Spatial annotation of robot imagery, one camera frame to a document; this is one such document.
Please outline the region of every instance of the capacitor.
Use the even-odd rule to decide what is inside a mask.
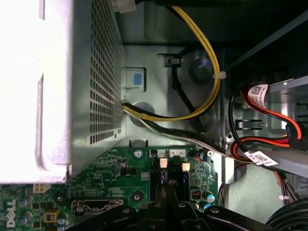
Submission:
[[[60,217],[57,220],[57,223],[59,225],[63,225],[67,223],[67,218],[68,218],[68,214],[67,213],[63,213],[60,215]]]
[[[23,198],[20,198],[18,200],[18,206],[21,207],[21,208],[24,208],[26,207],[27,205],[29,205],[32,201],[32,197],[31,196],[26,196],[26,197],[23,197]]]
[[[215,202],[215,196],[210,192],[207,191],[203,193],[203,197],[211,204]]]
[[[210,205],[210,204],[206,204],[206,205],[204,206],[204,210],[206,210],[206,209],[209,208],[209,207],[211,207],[211,205]]]
[[[59,225],[57,231],[64,231],[66,229],[66,224]]]
[[[23,215],[20,216],[17,223],[19,226],[26,225],[32,219],[32,213],[25,212]]]
[[[200,206],[200,208],[206,209],[206,208],[210,207],[211,204],[208,201],[201,201],[199,203],[199,206]]]

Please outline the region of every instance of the yellow wire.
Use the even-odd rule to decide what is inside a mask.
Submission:
[[[208,39],[206,38],[204,33],[200,30],[200,28],[196,25],[196,23],[186,14],[186,12],[183,11],[180,7],[173,6],[172,8],[181,16],[181,18],[189,26],[189,28],[196,35],[196,37],[198,38],[198,40],[200,41],[200,43],[204,47],[207,55],[209,56],[209,59],[211,60],[214,74],[219,73],[220,70],[219,70],[219,64],[218,64],[217,57],[215,55],[215,52],[214,52],[210,42],[208,41]],[[126,106],[123,106],[123,108],[125,110],[127,110],[128,112],[132,113],[134,116],[137,116],[139,118],[146,119],[146,120],[151,120],[151,121],[177,121],[177,120],[189,119],[189,118],[192,118],[196,115],[201,114],[203,111],[205,111],[207,108],[210,107],[210,105],[217,98],[217,95],[219,93],[219,87],[220,87],[220,79],[215,78],[214,84],[213,84],[213,89],[212,89],[211,94],[210,94],[209,98],[207,99],[207,101],[199,109],[190,113],[189,115],[180,116],[180,117],[176,117],[176,118],[158,118],[158,117],[155,117],[155,116],[144,115],[142,113],[138,113],[138,112],[126,107]]]

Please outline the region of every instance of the perforated metal grille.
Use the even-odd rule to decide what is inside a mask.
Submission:
[[[121,133],[121,46],[106,0],[92,1],[90,144]]]

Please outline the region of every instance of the wire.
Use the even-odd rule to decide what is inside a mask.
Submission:
[[[142,123],[143,123],[147,128],[149,128],[151,131],[153,131],[153,132],[155,132],[155,133],[157,133],[157,134],[159,134],[159,135],[162,135],[162,136],[164,136],[164,137],[166,137],[166,138],[168,138],[168,139],[173,139],[173,140],[177,140],[177,141],[181,141],[181,142],[191,142],[191,143],[195,143],[195,144],[198,144],[198,145],[200,145],[200,146],[202,146],[202,147],[204,147],[204,148],[206,148],[206,149],[208,149],[208,150],[210,150],[210,151],[213,151],[213,152],[216,152],[216,153],[218,153],[218,154],[221,154],[221,155],[224,156],[224,157],[229,157],[229,156],[227,156],[227,155],[224,153],[224,151],[223,151],[223,152],[220,152],[220,151],[217,150],[216,148],[213,148],[211,145],[209,145],[209,144],[207,144],[207,143],[204,143],[204,142],[202,142],[202,141],[196,140],[196,139],[194,139],[194,138],[185,137],[185,136],[183,137],[183,136],[173,135],[173,134],[174,134],[173,131],[180,131],[180,132],[182,132],[183,134],[186,134],[186,136],[190,136],[191,134],[195,134],[197,137],[200,136],[200,137],[204,138],[205,141],[207,141],[205,137],[203,137],[203,136],[201,136],[201,135],[199,135],[199,134],[186,132],[186,131],[184,131],[184,130],[175,130],[175,129],[172,130],[172,129],[163,128],[163,127],[160,127],[159,125],[155,124],[154,122],[149,122],[149,121],[146,121],[146,120],[142,120],[142,119],[140,119],[140,118],[138,118],[138,117],[135,117],[135,116],[134,116],[133,114],[131,114],[130,112],[127,112],[127,111],[125,111],[125,112],[126,112],[127,114],[129,114],[130,116],[136,118],[136,119],[139,120],[140,122],[142,122]]]
[[[229,120],[229,126],[230,126],[230,130],[231,133],[233,135],[234,141],[237,143],[237,145],[239,146],[239,148],[242,150],[243,153],[248,152],[248,149],[243,145],[243,143],[240,141],[240,138],[236,132],[236,128],[235,128],[235,124],[233,121],[233,103],[234,103],[234,96],[237,92],[239,92],[245,85],[246,82],[242,82],[241,84],[239,84],[237,86],[237,88],[233,91],[233,93],[230,96],[229,99],[229,105],[228,105],[228,120]]]
[[[177,58],[182,59],[182,54],[186,53],[186,49],[184,49],[185,52],[181,51],[178,55]],[[188,108],[188,110],[190,111],[190,113],[195,111],[195,108],[193,106],[193,104],[190,102],[189,98],[187,97],[187,95],[185,94],[185,92],[183,91],[183,88],[181,86],[181,82],[179,81],[178,78],[178,65],[175,64],[172,66],[171,68],[171,78],[172,78],[172,88],[178,93],[179,97],[182,99],[182,101],[184,102],[184,104],[186,105],[186,107]],[[199,119],[199,117],[194,118],[192,121],[192,127],[198,132],[204,132],[204,128],[203,125],[201,123],[201,120]]]
[[[275,146],[279,146],[279,147],[290,147],[290,145],[288,144],[288,140],[284,139],[284,138],[267,138],[267,137],[253,137],[253,136],[247,136],[247,137],[241,137],[240,138],[240,142],[241,143],[245,143],[245,142],[258,142],[258,143],[265,143],[265,144],[271,144],[271,145],[275,145]],[[236,142],[233,142],[230,146],[230,152],[233,156],[235,156],[236,158],[240,159],[240,160],[249,160],[247,157],[242,157],[239,156],[237,154],[237,149],[238,144]]]
[[[290,117],[287,117],[283,114],[280,114],[278,112],[274,112],[274,111],[271,111],[269,109],[266,109],[266,108],[263,108],[263,107],[260,107],[259,105],[257,105],[250,97],[248,97],[245,93],[244,93],[244,97],[246,99],[246,103],[252,107],[253,109],[255,109],[256,111],[259,111],[259,112],[262,112],[264,114],[267,114],[271,117],[274,117],[274,118],[277,118],[279,120],[282,120],[290,125],[292,125],[296,131],[297,131],[297,139],[302,139],[302,132],[301,132],[301,129],[299,127],[299,125],[293,120],[291,119]]]
[[[211,60],[214,74],[215,75],[218,74],[220,72],[220,69],[219,69],[217,57],[214,53],[214,50],[211,44],[209,43],[208,39],[204,35],[204,33],[200,30],[200,28],[195,24],[195,22],[180,7],[173,6],[172,9],[181,16],[181,18],[185,21],[185,23],[190,27],[190,29],[196,35],[201,45],[204,47],[209,59]],[[123,104],[123,109],[130,112],[136,117],[139,117],[145,120],[150,120],[150,121],[177,121],[177,120],[191,119],[191,118],[194,118],[200,115],[212,105],[212,103],[217,98],[219,87],[220,87],[220,79],[215,78],[213,89],[207,101],[199,109],[197,109],[193,113],[190,113],[189,115],[186,115],[186,116],[172,117],[172,118],[163,117],[162,118],[161,116],[158,117],[155,115],[149,115],[148,113],[140,113],[140,112],[134,111],[130,107],[128,107],[128,104]]]

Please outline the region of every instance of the cable tie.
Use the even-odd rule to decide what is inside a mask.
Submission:
[[[225,71],[219,71],[217,74],[213,74],[213,78],[225,79],[227,77],[227,73]]]
[[[289,196],[283,196],[283,195],[279,195],[279,200],[290,200]]]

